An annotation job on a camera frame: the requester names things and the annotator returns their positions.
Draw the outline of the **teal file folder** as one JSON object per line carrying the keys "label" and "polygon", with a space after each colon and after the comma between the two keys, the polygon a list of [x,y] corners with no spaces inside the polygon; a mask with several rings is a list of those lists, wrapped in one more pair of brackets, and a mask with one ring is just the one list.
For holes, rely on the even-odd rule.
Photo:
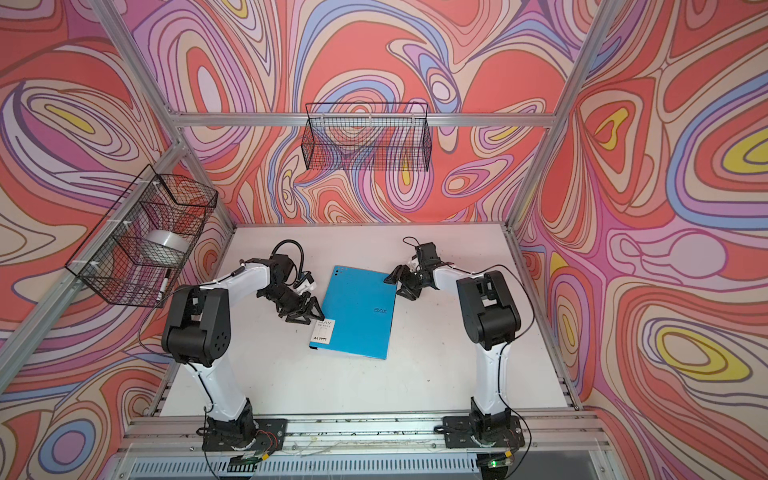
{"label": "teal file folder", "polygon": [[396,288],[385,273],[337,265],[322,304],[324,319],[309,347],[367,358],[387,358]]}

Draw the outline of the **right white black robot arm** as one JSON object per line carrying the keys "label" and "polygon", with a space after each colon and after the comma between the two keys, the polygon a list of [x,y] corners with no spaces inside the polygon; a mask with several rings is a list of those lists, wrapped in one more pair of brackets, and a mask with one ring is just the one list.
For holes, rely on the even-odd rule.
{"label": "right white black robot arm", "polygon": [[453,294],[469,340],[476,347],[476,386],[469,413],[445,416],[435,427],[449,449],[506,448],[515,452],[525,445],[521,417],[506,400],[508,349],[522,327],[522,318],[498,270],[471,273],[450,264],[411,268],[397,266],[384,282],[408,300],[432,288]]}

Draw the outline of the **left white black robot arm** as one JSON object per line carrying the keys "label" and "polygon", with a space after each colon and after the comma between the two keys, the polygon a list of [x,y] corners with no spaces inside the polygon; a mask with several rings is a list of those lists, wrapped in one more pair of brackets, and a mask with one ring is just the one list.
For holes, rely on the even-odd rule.
{"label": "left white black robot arm", "polygon": [[243,451],[260,438],[268,451],[277,449],[276,435],[258,427],[227,357],[231,309],[255,296],[272,302],[286,322],[308,325],[324,318],[315,288],[311,272],[284,254],[273,254],[243,260],[222,278],[183,286],[171,295],[161,347],[193,375],[204,395],[204,425],[198,430],[204,451]]}

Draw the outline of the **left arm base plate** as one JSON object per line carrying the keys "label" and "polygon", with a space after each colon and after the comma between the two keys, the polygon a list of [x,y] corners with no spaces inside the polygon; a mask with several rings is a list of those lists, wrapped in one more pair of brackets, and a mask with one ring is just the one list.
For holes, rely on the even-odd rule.
{"label": "left arm base plate", "polygon": [[207,419],[196,434],[205,452],[274,453],[283,448],[287,426],[284,418],[257,418],[251,426]]}

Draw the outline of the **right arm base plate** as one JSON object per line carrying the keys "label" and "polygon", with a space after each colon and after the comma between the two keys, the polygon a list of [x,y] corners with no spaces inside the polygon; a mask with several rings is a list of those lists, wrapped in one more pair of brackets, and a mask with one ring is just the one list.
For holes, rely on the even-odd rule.
{"label": "right arm base plate", "polygon": [[515,452],[526,445],[520,418],[504,412],[492,416],[445,416],[433,429],[449,449],[504,448]]}

